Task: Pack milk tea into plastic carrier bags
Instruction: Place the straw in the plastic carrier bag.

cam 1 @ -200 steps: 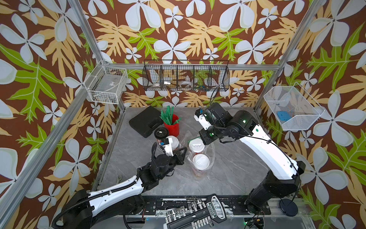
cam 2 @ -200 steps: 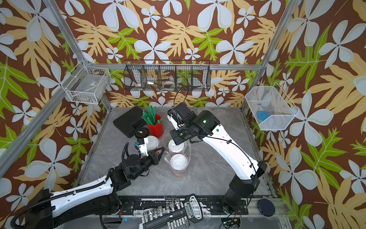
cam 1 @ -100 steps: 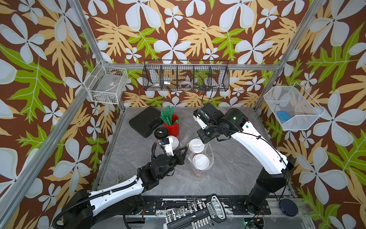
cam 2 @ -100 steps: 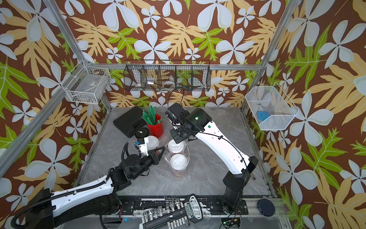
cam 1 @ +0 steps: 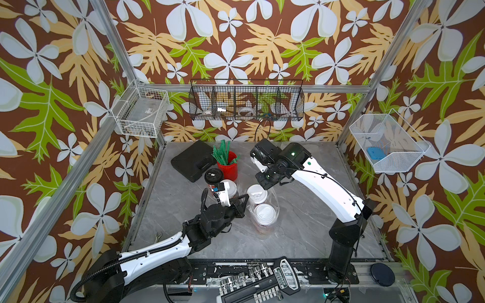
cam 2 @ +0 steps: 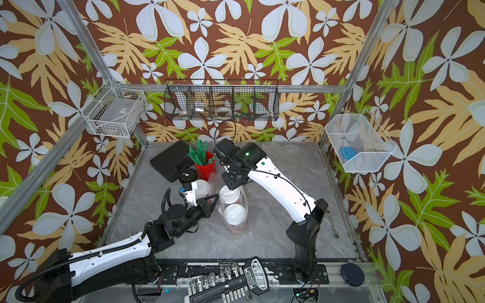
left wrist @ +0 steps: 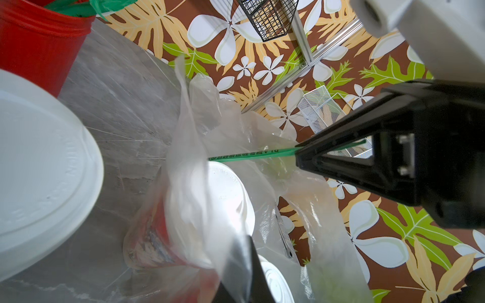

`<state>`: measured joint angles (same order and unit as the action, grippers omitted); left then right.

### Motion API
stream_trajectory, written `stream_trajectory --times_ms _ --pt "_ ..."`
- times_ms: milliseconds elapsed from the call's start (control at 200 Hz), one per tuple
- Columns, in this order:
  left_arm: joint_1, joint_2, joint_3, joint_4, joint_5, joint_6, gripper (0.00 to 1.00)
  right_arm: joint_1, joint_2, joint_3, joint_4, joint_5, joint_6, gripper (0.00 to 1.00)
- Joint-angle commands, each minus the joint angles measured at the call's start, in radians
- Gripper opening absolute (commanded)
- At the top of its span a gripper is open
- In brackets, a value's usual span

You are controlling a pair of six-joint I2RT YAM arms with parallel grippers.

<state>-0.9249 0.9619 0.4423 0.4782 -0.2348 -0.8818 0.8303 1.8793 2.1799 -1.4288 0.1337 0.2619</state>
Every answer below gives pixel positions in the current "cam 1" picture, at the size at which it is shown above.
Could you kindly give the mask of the black lid red cup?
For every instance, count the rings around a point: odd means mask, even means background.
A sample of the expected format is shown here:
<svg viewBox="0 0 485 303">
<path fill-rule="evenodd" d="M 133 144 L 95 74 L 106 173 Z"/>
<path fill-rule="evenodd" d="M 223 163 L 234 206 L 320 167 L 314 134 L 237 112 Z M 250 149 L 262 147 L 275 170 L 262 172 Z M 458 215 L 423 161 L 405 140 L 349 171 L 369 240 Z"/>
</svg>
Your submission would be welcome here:
<svg viewBox="0 0 485 303">
<path fill-rule="evenodd" d="M 212 190 L 224 180 L 224 174 L 219 168 L 208 169 L 204 174 L 204 180 L 209 190 Z"/>
</svg>

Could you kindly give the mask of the clear plastic carrier bag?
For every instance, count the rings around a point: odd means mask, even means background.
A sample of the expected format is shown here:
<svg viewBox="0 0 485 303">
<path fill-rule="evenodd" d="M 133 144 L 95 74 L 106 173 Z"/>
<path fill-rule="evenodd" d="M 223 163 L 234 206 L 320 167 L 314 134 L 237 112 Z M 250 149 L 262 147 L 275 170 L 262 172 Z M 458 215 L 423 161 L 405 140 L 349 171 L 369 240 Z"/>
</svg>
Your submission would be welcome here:
<svg viewBox="0 0 485 303">
<path fill-rule="evenodd" d="M 263 189 L 259 184 L 247 189 L 248 211 L 256 230 L 263 235 L 274 231 L 277 224 L 280 207 L 278 197 L 273 188 Z"/>
</svg>

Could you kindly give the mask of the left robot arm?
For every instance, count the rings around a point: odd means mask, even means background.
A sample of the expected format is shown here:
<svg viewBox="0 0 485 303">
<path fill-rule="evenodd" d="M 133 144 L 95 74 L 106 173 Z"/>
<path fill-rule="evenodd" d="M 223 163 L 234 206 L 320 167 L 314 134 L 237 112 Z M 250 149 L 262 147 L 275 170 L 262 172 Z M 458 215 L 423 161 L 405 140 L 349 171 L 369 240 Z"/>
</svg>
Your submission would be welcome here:
<svg viewBox="0 0 485 303">
<path fill-rule="evenodd" d="M 104 252 L 72 288 L 70 300 L 120 302 L 149 286 L 186 280 L 191 273 L 188 256 L 210 245 L 234 219 L 244 218 L 248 200 L 244 194 L 231 198 L 229 205 L 202 205 L 200 214 L 164 241 L 136 251 Z"/>
</svg>

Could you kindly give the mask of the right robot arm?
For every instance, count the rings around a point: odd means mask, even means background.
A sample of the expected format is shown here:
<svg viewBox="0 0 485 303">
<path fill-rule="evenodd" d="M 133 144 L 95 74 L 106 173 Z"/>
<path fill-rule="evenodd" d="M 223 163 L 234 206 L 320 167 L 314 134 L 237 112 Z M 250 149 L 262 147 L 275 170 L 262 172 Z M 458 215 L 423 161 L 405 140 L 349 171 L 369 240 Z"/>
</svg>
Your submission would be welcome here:
<svg viewBox="0 0 485 303">
<path fill-rule="evenodd" d="M 376 202 L 351 193 L 299 143 L 291 142 L 281 149 L 263 139 L 253 147 L 250 157 L 259 169 L 255 177 L 263 189 L 283 186 L 285 178 L 290 183 L 298 181 L 333 211 L 336 220 L 329 230 L 333 242 L 326 271 L 330 281 L 344 282 Z"/>
</svg>

